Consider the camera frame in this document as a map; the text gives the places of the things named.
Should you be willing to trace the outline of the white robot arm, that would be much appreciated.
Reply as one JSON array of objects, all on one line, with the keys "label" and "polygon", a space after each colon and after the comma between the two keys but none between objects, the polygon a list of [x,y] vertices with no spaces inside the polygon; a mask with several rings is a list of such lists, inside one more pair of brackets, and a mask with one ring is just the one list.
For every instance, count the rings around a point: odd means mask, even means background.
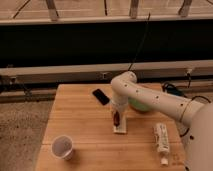
[{"label": "white robot arm", "polygon": [[131,97],[189,128],[186,171],[213,171],[213,103],[145,88],[136,75],[127,71],[111,80],[112,112],[122,115]]}]

